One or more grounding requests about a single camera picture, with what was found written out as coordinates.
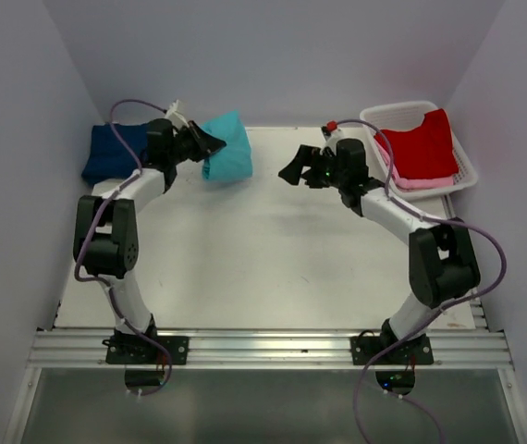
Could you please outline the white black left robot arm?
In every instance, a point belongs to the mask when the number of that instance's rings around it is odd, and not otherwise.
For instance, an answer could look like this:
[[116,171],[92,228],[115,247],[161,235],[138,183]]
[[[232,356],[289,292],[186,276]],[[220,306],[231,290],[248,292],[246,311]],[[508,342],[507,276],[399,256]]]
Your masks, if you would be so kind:
[[152,120],[131,175],[106,194],[79,199],[74,277],[78,282],[98,283],[114,314],[114,332],[105,343],[108,363],[171,364],[134,272],[140,255],[137,215],[171,188],[179,164],[201,162],[226,145],[192,120]]

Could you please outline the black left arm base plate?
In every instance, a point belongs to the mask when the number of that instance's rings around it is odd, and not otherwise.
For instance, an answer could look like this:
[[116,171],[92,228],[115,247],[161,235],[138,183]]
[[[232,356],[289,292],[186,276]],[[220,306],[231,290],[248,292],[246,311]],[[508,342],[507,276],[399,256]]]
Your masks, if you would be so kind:
[[102,344],[107,348],[105,361],[108,364],[123,365],[186,364],[190,349],[189,337],[159,336],[155,341],[169,352],[169,358],[164,356],[155,346],[136,336],[128,339],[112,337],[102,341]]

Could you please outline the turquoise t shirt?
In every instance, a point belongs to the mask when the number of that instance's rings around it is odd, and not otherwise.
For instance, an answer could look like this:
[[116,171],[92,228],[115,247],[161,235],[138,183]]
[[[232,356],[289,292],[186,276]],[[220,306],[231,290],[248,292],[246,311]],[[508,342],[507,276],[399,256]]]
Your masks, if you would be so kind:
[[212,118],[201,125],[209,135],[226,146],[202,164],[202,178],[209,182],[234,182],[253,175],[251,145],[237,110]]

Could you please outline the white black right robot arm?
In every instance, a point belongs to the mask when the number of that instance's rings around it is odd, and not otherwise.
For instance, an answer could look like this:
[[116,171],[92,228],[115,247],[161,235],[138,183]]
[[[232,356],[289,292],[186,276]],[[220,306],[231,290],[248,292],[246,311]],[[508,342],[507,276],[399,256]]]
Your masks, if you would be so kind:
[[354,214],[386,229],[408,248],[410,295],[381,326],[379,335],[360,335],[363,352],[400,363],[440,315],[446,302],[466,295],[481,280],[467,228],[458,220],[423,215],[390,197],[383,181],[372,177],[359,140],[346,138],[335,148],[301,145],[278,176],[311,189],[334,188]]

